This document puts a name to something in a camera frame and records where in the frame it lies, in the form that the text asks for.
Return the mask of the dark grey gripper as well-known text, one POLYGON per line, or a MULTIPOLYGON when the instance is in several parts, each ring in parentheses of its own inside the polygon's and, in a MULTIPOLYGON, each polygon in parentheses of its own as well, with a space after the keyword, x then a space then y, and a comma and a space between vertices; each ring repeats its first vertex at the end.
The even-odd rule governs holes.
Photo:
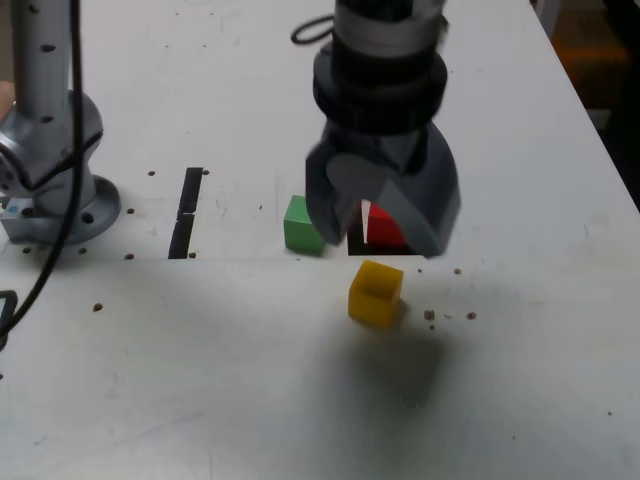
POLYGON ((453 154, 432 121, 408 133, 376 135, 327 120, 306 158, 305 193, 326 243, 344 240, 358 202, 367 200, 425 258, 444 255, 461 207, 453 154))

